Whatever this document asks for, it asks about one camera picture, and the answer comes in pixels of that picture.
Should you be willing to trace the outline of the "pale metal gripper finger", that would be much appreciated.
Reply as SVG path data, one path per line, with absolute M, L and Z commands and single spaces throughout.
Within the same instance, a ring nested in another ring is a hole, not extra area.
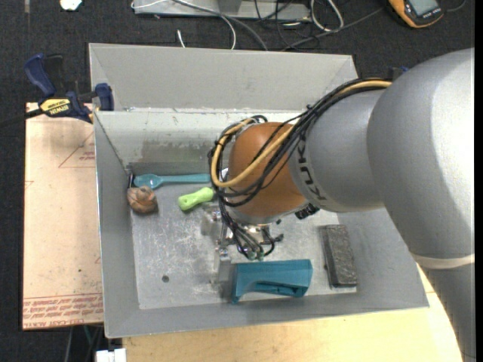
M 218 284 L 222 291 L 227 291 L 232 283 L 232 260 L 226 248 L 218 250 Z
M 222 229 L 221 212 L 218 208 L 207 209 L 202 214 L 201 233 L 204 236 L 218 237 Z

